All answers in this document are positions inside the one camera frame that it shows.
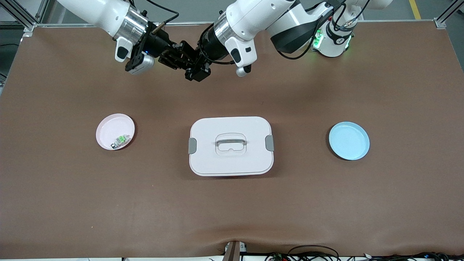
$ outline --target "small green object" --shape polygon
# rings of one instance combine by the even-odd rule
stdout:
[[[126,137],[124,137],[124,136],[119,136],[119,137],[118,137],[118,140],[119,140],[120,143],[124,143],[124,142],[126,142]]]

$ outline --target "metal frame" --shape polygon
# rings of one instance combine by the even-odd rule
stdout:
[[[229,242],[228,248],[222,261],[239,261],[240,260],[240,242],[232,241]]]
[[[16,0],[0,0],[0,6],[22,24],[25,30],[32,31],[34,26],[39,23],[39,21]]]
[[[446,20],[454,14],[459,8],[464,4],[464,0],[454,0],[453,3],[438,17],[433,19],[435,21],[435,26],[437,29],[446,28]]]
[[[177,23],[169,23],[165,26],[198,26],[204,24],[212,24],[214,22],[177,22]],[[47,27],[47,28],[81,28],[81,27],[95,27],[91,24],[37,24],[36,27]]]
[[[40,3],[39,9],[37,10],[37,14],[35,14],[35,18],[38,19],[40,23],[42,23],[44,20],[44,13],[49,3],[50,3],[50,0],[42,0]]]
[[[431,22],[433,19],[412,19],[412,20],[359,20],[358,23],[385,23],[385,22],[391,22],[391,23],[398,23],[398,22]]]
[[[22,26],[19,22],[0,22],[0,30],[23,30],[24,26]]]

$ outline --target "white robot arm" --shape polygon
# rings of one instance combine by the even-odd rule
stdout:
[[[223,59],[229,53],[240,77],[251,71],[257,59],[254,38],[274,23],[295,0],[237,0],[227,7],[208,34],[206,52],[216,53],[211,59]],[[227,52],[218,53],[218,42]]]
[[[346,0],[346,7],[339,8],[331,21],[325,22],[316,33],[313,48],[324,56],[337,57],[348,48],[360,12],[366,9],[381,10],[393,0]]]
[[[122,0],[58,1],[75,15],[105,30],[115,38],[117,40],[115,58],[119,62],[123,62],[126,58],[131,58],[133,47],[139,44],[144,35],[147,34],[149,21],[129,3]],[[223,59],[228,54],[232,56],[237,66],[237,74],[244,76],[250,72],[251,64],[257,59],[253,41],[254,37],[258,32],[265,30],[276,21],[289,9],[294,1],[237,0],[232,3],[220,15],[211,30],[200,39],[200,44],[203,45],[202,47],[205,50],[205,53],[201,52],[200,54],[205,57],[194,54],[193,50],[179,50],[179,47],[175,43],[170,42],[167,37],[163,37],[166,42],[163,47],[169,50],[170,47],[177,48],[180,56],[184,54],[183,52],[190,52],[189,55],[184,55],[184,57],[188,57],[186,58],[189,60],[186,62],[188,65],[176,65],[178,68],[186,69],[187,79],[201,80],[201,77],[195,78],[195,76],[198,73],[209,75],[209,64],[211,61]],[[128,70],[129,72],[139,74],[145,71],[147,68],[153,66],[154,60],[152,56],[157,57],[156,54],[164,54],[164,52],[158,52],[155,55],[149,52],[146,53],[150,55],[143,57],[143,62],[135,68]],[[198,64],[197,62],[193,62],[193,60],[200,60],[203,65],[200,68],[190,68]],[[160,62],[164,64],[168,63],[168,66],[172,63],[171,61],[161,60]]]
[[[148,20],[129,3],[121,0],[58,0],[66,9],[105,30],[116,39],[115,59],[123,62],[131,57],[132,48],[138,43]]]
[[[271,41],[280,53],[293,53],[303,47],[314,35],[314,32],[337,9],[337,0],[327,0],[314,6],[311,10],[303,8],[300,0],[294,4],[266,30]]]

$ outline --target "brown tabletop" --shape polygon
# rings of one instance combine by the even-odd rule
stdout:
[[[205,26],[168,27],[192,45]],[[36,28],[0,99],[0,258],[180,257],[322,244],[342,255],[464,251],[464,74],[433,22],[361,23],[329,59],[281,58],[266,33],[244,78],[213,65],[201,83],[161,64],[140,76],[96,28]],[[98,146],[107,115],[137,136]],[[204,178],[192,124],[261,116],[275,139],[266,174]],[[360,124],[371,148],[344,161],[329,129]]]

